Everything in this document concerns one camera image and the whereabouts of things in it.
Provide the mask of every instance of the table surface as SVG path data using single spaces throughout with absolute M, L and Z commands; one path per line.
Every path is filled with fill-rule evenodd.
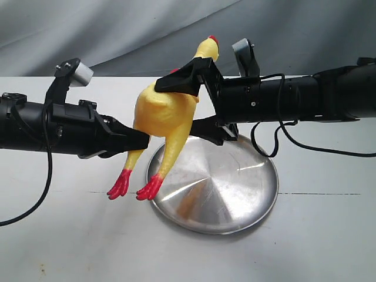
M 131 126 L 138 94 L 156 78 L 97 78 L 72 88 L 98 112 Z M 0 78 L 1 92 L 43 102 L 53 78 Z M 202 87 L 196 118 L 214 113 Z M 300 123 L 289 128 L 313 146 L 376 151 L 374 119 Z M 249 136 L 251 124 L 239 125 Z M 276 123 L 256 132 L 268 152 Z M 129 193 L 110 201 L 126 153 L 110 159 L 53 156 L 51 192 L 31 216 L 0 229 L 1 281 L 374 281 L 376 160 L 300 149 L 280 135 L 273 159 L 280 181 L 261 226 L 231 236 L 182 229 L 136 200 L 162 138 L 153 137 L 132 174 Z M 0 151 L 0 220 L 32 206 L 45 184 L 45 153 Z

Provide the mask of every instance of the yellow rubber chicken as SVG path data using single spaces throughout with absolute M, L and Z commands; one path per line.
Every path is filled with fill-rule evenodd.
M 200 43 L 194 58 L 219 57 L 219 44 L 210 36 Z M 165 177 L 175 164 L 184 147 L 193 123 L 198 97 L 184 93 L 160 93 L 154 91 L 155 82 L 139 95 L 135 107 L 133 128 L 149 135 L 165 137 L 165 151 L 159 171 L 148 184 L 137 191 L 138 200 L 152 200 L 157 195 Z M 107 195 L 110 200 L 127 193 L 129 177 L 143 150 L 129 151 L 124 168 Z

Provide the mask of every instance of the cable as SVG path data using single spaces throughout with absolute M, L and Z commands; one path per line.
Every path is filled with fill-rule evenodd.
M 258 122 L 256 123 L 253 127 L 252 127 L 252 130 L 251 130 L 251 142 L 252 142 L 252 145 L 253 147 L 255 148 L 255 150 L 261 154 L 262 156 L 264 157 L 275 157 L 278 153 L 278 149 L 279 149 L 279 141 L 278 141 L 278 131 L 281 129 L 281 126 L 279 126 L 276 131 L 274 131 L 274 149 L 272 151 L 272 153 L 270 155 L 268 155 L 267 153 L 263 152 L 260 147 L 257 145 L 256 143 L 256 138 L 255 138 L 255 135 L 254 135 L 254 131 L 256 129 L 256 127 L 260 124 L 261 122 Z M 284 125 L 285 126 L 294 126 L 296 125 L 297 123 L 296 122 L 287 122 L 285 123 Z
M 298 123 L 298 121 L 295 120 L 294 122 L 283 123 L 281 111 L 280 111 L 281 93 L 282 93 L 282 88 L 283 88 L 284 82 L 285 82 L 285 75 L 283 73 L 277 73 L 275 75 L 264 76 L 264 77 L 262 77 L 262 79 L 273 78 L 273 77 L 276 77 L 276 76 L 281 76 L 280 86 L 278 88 L 278 97 L 277 97 L 277 116 L 278 116 L 278 122 L 279 122 L 280 126 L 274 132 L 274 150 L 273 150 L 272 154 L 270 154 L 270 155 L 265 154 L 264 152 L 262 152 L 260 150 L 260 148 L 256 144 L 256 140 L 254 138 L 254 131 L 255 131 L 256 127 L 259 125 L 259 123 L 257 123 L 251 130 L 252 144 L 255 147 L 255 149 L 259 153 L 261 153 L 261 155 L 263 155 L 265 157 L 276 156 L 276 154 L 278 152 L 278 145 L 279 145 L 277 132 L 278 132 L 279 129 L 282 129 L 283 133 L 286 135 L 286 137 L 293 144 L 295 144 L 296 146 L 303 148 L 303 149 L 312 150 L 312 151 L 316 151 L 316 152 L 325 152 L 325 153 L 333 153 L 333 154 L 338 154 L 338 155 L 354 156 L 354 157 L 376 157 L 376 153 L 357 153 L 357 152 L 348 152 L 348 151 L 341 151 L 341 150 L 334 150 L 334 149 L 326 149 L 326 148 L 321 148 L 321 147 L 312 147 L 312 146 L 308 146 L 308 145 L 299 143 L 294 138 L 292 138 L 291 135 L 288 133 L 286 126 L 287 125 L 296 125 Z
M 46 146 L 47 160 L 48 160 L 47 180 L 46 180 L 46 185 L 45 185 L 45 188 L 43 190 L 43 193 L 42 193 L 41 197 L 39 198 L 39 200 L 29 210 L 27 210 L 26 212 L 24 212 L 23 214 L 21 214 L 17 217 L 14 217 L 13 219 L 0 221 L 0 226 L 6 226 L 6 225 L 10 225 L 12 223 L 16 223 L 16 222 L 20 221 L 21 219 L 24 219 L 26 216 L 29 216 L 31 213 L 33 213 L 42 204 L 42 202 L 45 200 L 45 198 L 48 194 L 49 186 L 50 186 L 51 180 L 52 180 L 52 152 L 51 152 L 51 147 L 50 147 L 49 140 L 48 140 L 47 124 L 46 124 L 47 110 L 48 110 L 48 107 L 49 107 L 50 104 L 51 104 L 51 102 L 44 104 L 43 111 L 42 111 L 42 127 L 43 127 L 43 135 L 44 135 L 44 138 L 45 138 L 45 146 Z

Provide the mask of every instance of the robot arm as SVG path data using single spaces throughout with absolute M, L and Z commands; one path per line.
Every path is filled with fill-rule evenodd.
M 157 80 L 157 92 L 194 96 L 205 85 L 216 114 L 195 120 L 192 135 L 222 145 L 224 140 L 237 139 L 237 123 L 279 121 L 282 126 L 282 121 L 350 122 L 376 117 L 375 59 L 359 58 L 357 65 L 299 78 L 260 77 L 253 46 L 247 39 L 233 45 L 240 78 L 225 79 L 210 58 L 194 58 Z M 267 80 L 274 76 L 281 79 Z
M 111 116 L 100 115 L 95 102 L 65 103 L 70 86 L 87 86 L 93 72 L 79 59 L 56 66 L 55 80 L 45 103 L 27 101 L 20 93 L 3 93 L 0 98 L 0 148 L 45 152 L 42 112 L 52 153 L 101 158 L 129 150 L 145 149 L 149 135 L 122 125 Z

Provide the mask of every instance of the gray backdrop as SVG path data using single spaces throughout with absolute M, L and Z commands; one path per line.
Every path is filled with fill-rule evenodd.
M 255 44 L 261 74 L 312 74 L 376 56 L 374 0 L 0 0 L 0 76 L 49 76 L 79 57 L 96 76 L 163 76 L 209 35 L 217 66 Z

